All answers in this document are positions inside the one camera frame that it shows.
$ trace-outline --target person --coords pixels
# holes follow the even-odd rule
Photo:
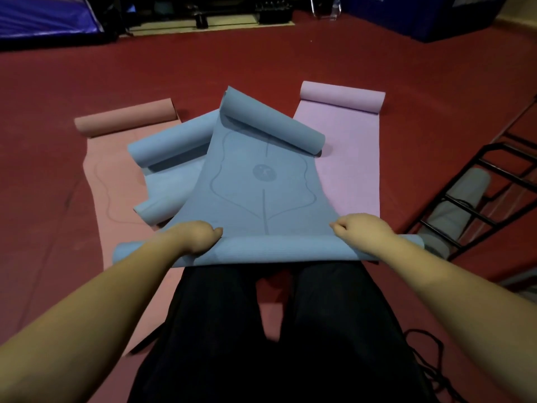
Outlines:
[[[331,226],[390,265],[500,385],[537,401],[536,305],[400,238],[376,216]],[[56,304],[0,347],[0,401],[87,401],[173,262],[221,236],[202,221],[173,226]],[[438,401],[361,263],[277,267],[293,273],[278,343],[265,338],[256,300],[262,266],[185,268],[129,402]]]

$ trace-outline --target leg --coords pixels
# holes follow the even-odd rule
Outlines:
[[[361,263],[298,269],[280,344],[293,368],[287,378],[302,396],[438,401]]]
[[[255,279],[245,268],[186,268],[129,402],[214,401],[246,393],[267,354]]]

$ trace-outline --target hand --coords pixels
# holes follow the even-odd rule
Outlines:
[[[392,228],[379,217],[367,213],[351,213],[331,222],[337,237],[350,247],[380,257],[387,243],[396,237]]]
[[[178,223],[154,236],[166,245],[176,247],[183,254],[203,253],[222,237],[223,228],[216,228],[201,220]]]

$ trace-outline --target person's right arm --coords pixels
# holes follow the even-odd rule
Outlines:
[[[376,216],[330,225],[349,246],[389,264],[484,371],[537,402],[537,305],[395,235]]]

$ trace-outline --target dumbbell rack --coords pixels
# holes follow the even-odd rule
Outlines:
[[[501,131],[501,133],[490,143],[486,146],[483,146],[476,155],[473,156],[473,158],[459,171],[457,175],[455,175],[446,186],[444,186],[440,192],[434,197],[434,199],[420,212],[420,214],[413,220],[412,223],[408,225],[408,227],[405,229],[404,233],[411,232],[416,225],[420,224],[423,226],[426,226],[427,229],[431,230],[433,233],[441,237],[443,240],[445,240],[447,243],[451,244],[454,251],[451,252],[450,256],[448,257],[448,260],[453,260],[455,257],[460,256],[465,251],[471,249],[472,247],[478,245],[479,243],[483,242],[488,237],[492,236],[499,230],[505,228],[509,224],[515,222],[517,219],[520,219],[522,216],[527,214],[528,212],[532,211],[537,207],[537,199],[534,201],[528,203],[524,207],[520,208],[520,210],[514,212],[512,215],[506,217],[504,220],[500,222],[493,221],[488,216],[485,216],[481,213],[481,210],[483,210],[483,207],[490,202],[493,202],[494,200],[498,199],[501,195],[503,195],[508,189],[510,189],[513,184],[518,185],[522,187],[523,189],[527,189],[528,191],[533,192],[534,194],[537,194],[537,185],[531,181],[528,181],[525,179],[534,169],[537,169],[537,157],[534,155],[527,153],[523,150],[523,148],[527,148],[530,150],[537,151],[537,144],[529,141],[527,139],[524,139],[518,135],[514,135],[510,133],[510,129],[520,120],[520,118],[528,112],[530,108],[533,107],[537,103],[537,95],[533,98],[533,100],[513,119],[511,120],[507,126]],[[518,147],[514,147],[513,145],[507,143],[507,142],[497,142],[501,137],[504,137],[506,139],[509,139],[512,142],[516,142]],[[483,157],[492,151],[503,151],[505,153],[511,154],[513,156],[522,158],[523,160],[526,160],[529,162],[529,166],[524,169],[522,173],[519,175],[515,175],[512,172],[506,171],[505,169],[502,169],[498,165],[495,165],[487,160],[485,160]],[[447,192],[455,185],[455,183],[472,167],[474,166],[480,166],[484,169],[487,169],[488,171],[500,175],[501,177],[509,180],[509,183],[498,190],[495,194],[491,196],[484,196],[480,202],[480,204],[474,209],[473,206],[465,201],[461,201],[459,199],[453,198],[450,196]],[[434,226],[430,225],[425,221],[426,216],[430,214],[440,203],[448,201],[452,203],[453,205],[459,207],[462,210],[465,210],[468,212],[471,217],[468,223],[466,224],[465,229],[463,230],[463,234],[466,231],[466,229],[470,226],[470,224],[475,220],[479,219],[480,221],[486,223],[490,226],[490,229],[484,232],[483,234],[479,235],[478,237],[475,237],[473,240],[469,241],[467,244],[462,245],[457,240],[453,239],[452,237],[448,236],[441,230],[435,228]]]

